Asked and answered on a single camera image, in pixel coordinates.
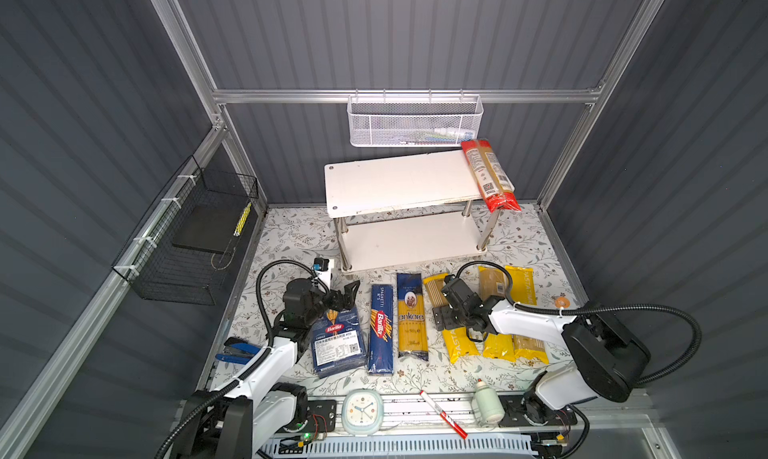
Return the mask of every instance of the gray corrugated wall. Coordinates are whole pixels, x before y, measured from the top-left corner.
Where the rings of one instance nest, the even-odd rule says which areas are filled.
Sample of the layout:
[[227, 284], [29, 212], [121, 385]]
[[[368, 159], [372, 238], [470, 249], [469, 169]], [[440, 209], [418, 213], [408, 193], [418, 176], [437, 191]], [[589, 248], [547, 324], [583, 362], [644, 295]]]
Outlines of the gray corrugated wall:
[[[598, 85], [641, 0], [179, 0], [220, 89]], [[436, 148], [355, 148], [343, 106], [230, 105], [270, 203], [325, 202], [322, 166]], [[537, 198], [580, 105], [485, 104], [518, 198]]]
[[[649, 387], [684, 457], [758, 457], [768, 435], [767, 3], [667, 0], [550, 209], [591, 299], [701, 323], [700, 353]], [[650, 369], [690, 337], [623, 317]]]
[[[210, 122], [149, 0], [0, 0], [0, 103], [1, 424]], [[216, 314], [128, 298], [41, 441], [58, 428], [57, 450], [88, 445], [124, 426], [110, 417], [194, 387]], [[170, 342], [178, 357], [161, 357]], [[172, 374], [150, 383], [153, 363]], [[175, 406], [153, 407], [166, 431]]]

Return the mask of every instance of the red pasta package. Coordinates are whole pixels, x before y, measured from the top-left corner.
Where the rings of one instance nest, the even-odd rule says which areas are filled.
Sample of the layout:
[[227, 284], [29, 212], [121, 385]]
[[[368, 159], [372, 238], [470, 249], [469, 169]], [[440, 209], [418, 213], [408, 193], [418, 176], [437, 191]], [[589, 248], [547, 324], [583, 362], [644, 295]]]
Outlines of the red pasta package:
[[480, 189], [488, 210], [494, 212], [499, 208], [520, 211], [520, 204], [514, 197], [514, 186], [498, 163], [491, 144], [486, 140], [473, 139], [462, 142], [464, 157], [469, 167], [475, 173], [475, 182]]

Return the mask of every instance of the red marker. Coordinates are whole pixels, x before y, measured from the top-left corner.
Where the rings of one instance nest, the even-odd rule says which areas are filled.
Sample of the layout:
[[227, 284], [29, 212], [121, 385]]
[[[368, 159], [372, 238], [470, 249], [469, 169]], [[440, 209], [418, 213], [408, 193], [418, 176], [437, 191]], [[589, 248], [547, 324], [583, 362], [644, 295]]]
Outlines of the red marker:
[[467, 433], [466, 433], [466, 432], [464, 432], [464, 429], [462, 429], [462, 427], [461, 427], [461, 426], [459, 426], [458, 424], [456, 424], [456, 423], [454, 422], [454, 420], [453, 420], [453, 419], [451, 419], [451, 418], [450, 418], [450, 417], [449, 417], [449, 416], [446, 414], [446, 412], [445, 412], [445, 411], [442, 409], [442, 407], [438, 406], [438, 405], [437, 405], [437, 403], [436, 403], [436, 402], [435, 402], [435, 401], [434, 401], [434, 400], [433, 400], [433, 399], [432, 399], [430, 396], [428, 396], [426, 392], [424, 392], [424, 391], [421, 391], [421, 392], [419, 392], [418, 394], [419, 394], [419, 395], [420, 395], [420, 396], [421, 396], [421, 397], [424, 399], [424, 401], [425, 401], [427, 404], [429, 404], [429, 405], [432, 407], [432, 409], [434, 409], [434, 410], [435, 410], [435, 412], [437, 412], [438, 414], [440, 414], [440, 417], [442, 417], [442, 419], [443, 419], [445, 422], [447, 422], [449, 426], [453, 427], [453, 430], [454, 430], [454, 431], [456, 431], [456, 432], [458, 433], [458, 435], [462, 436], [462, 439], [466, 439], [466, 438], [467, 438]]

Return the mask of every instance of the black wire basket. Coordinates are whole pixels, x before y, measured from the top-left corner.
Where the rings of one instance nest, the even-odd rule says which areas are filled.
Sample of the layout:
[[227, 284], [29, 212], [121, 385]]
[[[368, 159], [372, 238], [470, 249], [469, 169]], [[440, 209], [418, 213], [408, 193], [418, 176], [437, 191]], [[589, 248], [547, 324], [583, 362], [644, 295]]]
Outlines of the black wire basket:
[[[257, 199], [255, 177], [198, 168], [174, 198], [150, 206], [112, 269], [142, 299], [226, 302], [258, 219]], [[140, 236], [142, 225], [162, 202], [166, 204], [159, 220]], [[135, 258], [119, 262], [137, 241]]]

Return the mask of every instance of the alarm clock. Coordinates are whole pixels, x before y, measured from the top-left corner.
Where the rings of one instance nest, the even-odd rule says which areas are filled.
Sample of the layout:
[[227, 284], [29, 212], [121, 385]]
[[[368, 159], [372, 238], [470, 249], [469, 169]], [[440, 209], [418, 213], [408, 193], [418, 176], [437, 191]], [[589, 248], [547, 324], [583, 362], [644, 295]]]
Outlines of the alarm clock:
[[344, 430], [355, 436], [368, 436], [384, 422], [384, 401], [373, 389], [356, 389], [346, 395], [341, 423]]

